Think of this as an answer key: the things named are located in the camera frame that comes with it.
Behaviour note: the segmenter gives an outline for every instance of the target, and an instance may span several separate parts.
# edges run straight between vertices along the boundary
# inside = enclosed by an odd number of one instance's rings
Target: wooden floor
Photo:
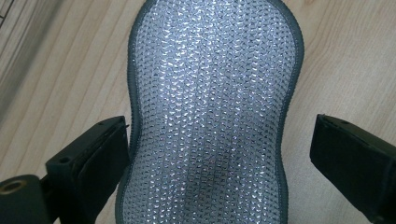
[[[127,40],[143,2],[0,0],[0,180],[43,176],[45,161],[95,122],[129,119]],[[316,114],[396,145],[396,1],[286,4],[305,42],[282,143],[289,223],[368,223],[312,165],[309,148]],[[97,223],[114,222],[113,196]]]

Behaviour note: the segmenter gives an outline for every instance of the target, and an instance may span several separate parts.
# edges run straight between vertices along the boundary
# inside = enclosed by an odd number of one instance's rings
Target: screw hole
[[[0,194],[7,195],[18,191],[26,185],[24,180],[14,180],[0,188]]]
[[[61,159],[59,160],[59,162],[60,162],[60,163],[68,163],[68,162],[70,162],[70,158],[68,158],[68,157],[63,157],[63,158],[61,158]]]

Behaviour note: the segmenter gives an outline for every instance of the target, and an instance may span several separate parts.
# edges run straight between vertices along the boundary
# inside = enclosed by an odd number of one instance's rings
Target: light wood floor
[[[42,177],[45,161],[95,122],[129,119],[126,43],[143,2],[0,0],[0,180]],[[396,145],[396,1],[286,4],[305,41],[282,143],[289,223],[368,223],[309,148],[323,113]],[[97,223],[114,222],[112,197]]]

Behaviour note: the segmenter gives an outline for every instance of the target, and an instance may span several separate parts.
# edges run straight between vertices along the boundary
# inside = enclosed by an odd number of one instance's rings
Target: black plastic part
[[[318,115],[312,163],[374,223],[396,223],[396,147],[341,119]]]
[[[94,223],[129,164],[124,117],[103,120],[47,161],[62,223]]]
[[[41,180],[41,190],[44,195],[44,203],[47,206],[47,213],[50,222],[54,222],[59,217],[59,211],[63,202],[59,201],[60,196],[52,187],[49,177],[46,175]]]
[[[21,175],[0,183],[0,223],[51,223],[37,176]]]

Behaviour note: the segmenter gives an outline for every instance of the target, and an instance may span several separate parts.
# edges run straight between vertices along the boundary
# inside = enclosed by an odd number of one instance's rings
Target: textured fabric
[[[145,7],[130,46],[141,129],[123,222],[280,223],[279,132],[301,63],[287,18],[262,0]]]

